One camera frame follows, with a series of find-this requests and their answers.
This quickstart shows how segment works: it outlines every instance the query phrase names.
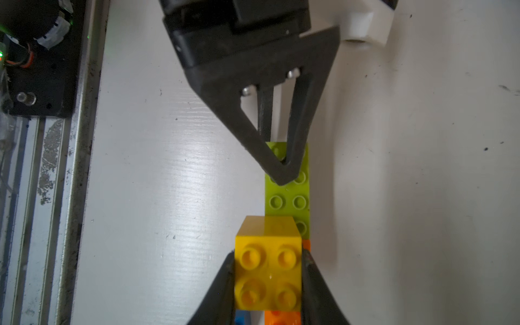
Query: lego stud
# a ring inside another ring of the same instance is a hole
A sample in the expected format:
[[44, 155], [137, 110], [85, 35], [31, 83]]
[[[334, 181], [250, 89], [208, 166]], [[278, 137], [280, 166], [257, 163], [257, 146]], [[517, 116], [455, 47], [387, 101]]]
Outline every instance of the lego stud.
[[281, 311], [290, 311], [296, 307], [297, 296], [292, 287], [286, 285], [276, 294], [276, 305]]
[[274, 209], [274, 210], [281, 209], [282, 206], [283, 206], [283, 199], [282, 199], [282, 197], [279, 196], [279, 195], [273, 195], [269, 199], [269, 206], [271, 207], [271, 209]]
[[278, 266], [282, 269], [290, 270], [296, 265], [296, 253], [290, 247], [283, 246], [278, 250]]
[[253, 270], [260, 265], [262, 261], [262, 253], [255, 247], [248, 246], [240, 255], [240, 265], [246, 270]]
[[303, 221], [296, 221], [296, 227], [300, 232], [300, 235], [305, 235], [307, 233], [307, 225]]
[[300, 173], [298, 174], [298, 177], [294, 180], [294, 182], [298, 185], [301, 185], [301, 184], [305, 183], [306, 180], [307, 180], [307, 175], [305, 174], [305, 172], [300, 171]]
[[303, 196], [297, 195], [294, 197], [293, 207], [296, 210], [303, 210], [303, 209], [305, 209], [306, 206], [307, 206], [307, 200]]
[[278, 158], [278, 160], [283, 160], [284, 158], [284, 155], [282, 154], [282, 151], [280, 149], [278, 149], [277, 147], [273, 147], [272, 149], [272, 152], [275, 154], [276, 158]]
[[244, 283], [238, 295], [242, 306], [251, 310], [259, 303], [265, 296], [265, 286], [257, 279], [252, 279]]

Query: lime green lego brick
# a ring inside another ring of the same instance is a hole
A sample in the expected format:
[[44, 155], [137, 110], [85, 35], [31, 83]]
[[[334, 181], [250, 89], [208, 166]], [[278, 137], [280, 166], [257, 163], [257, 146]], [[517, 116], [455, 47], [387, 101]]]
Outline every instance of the lime green lego brick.
[[[267, 145], [279, 159], [285, 157], [286, 142], [268, 142]], [[303, 239], [309, 239], [310, 235], [308, 152], [308, 147], [305, 146], [300, 175], [289, 184], [278, 186], [267, 174], [265, 175], [265, 215], [292, 216]]]

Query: white surface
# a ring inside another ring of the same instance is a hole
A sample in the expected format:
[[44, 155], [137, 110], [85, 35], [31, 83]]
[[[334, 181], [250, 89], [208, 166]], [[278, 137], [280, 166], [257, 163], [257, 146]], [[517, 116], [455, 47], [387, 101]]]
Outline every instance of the white surface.
[[[401, 0], [386, 48], [342, 44], [311, 238], [352, 324], [520, 323], [519, 17]], [[188, 87], [156, 2], [112, 0], [101, 78], [73, 324], [184, 324], [262, 214], [263, 173]]]

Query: white 3d-printed part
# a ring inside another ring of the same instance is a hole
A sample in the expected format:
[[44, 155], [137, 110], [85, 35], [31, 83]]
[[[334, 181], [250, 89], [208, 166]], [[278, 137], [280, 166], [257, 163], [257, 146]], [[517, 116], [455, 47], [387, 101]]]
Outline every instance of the white 3d-printed part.
[[381, 0], [344, 0], [339, 20], [341, 39], [386, 45], [394, 11]]

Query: lego brick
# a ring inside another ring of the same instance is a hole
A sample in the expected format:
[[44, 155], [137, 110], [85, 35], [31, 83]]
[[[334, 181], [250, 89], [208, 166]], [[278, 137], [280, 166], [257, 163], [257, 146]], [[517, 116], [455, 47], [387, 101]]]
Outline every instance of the lego brick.
[[251, 325], [251, 312], [248, 310], [236, 310], [235, 325]]
[[265, 325], [301, 325], [302, 315], [299, 311], [266, 311]]
[[[283, 159], [286, 142], [268, 142], [273, 153]], [[309, 150], [305, 148], [299, 177], [284, 186], [278, 186], [265, 175], [265, 214], [268, 216], [292, 216], [303, 239], [310, 235], [309, 209]]]
[[310, 239], [302, 240], [302, 246], [310, 252]]
[[235, 237], [235, 306], [299, 311], [302, 237], [291, 216], [247, 216]]

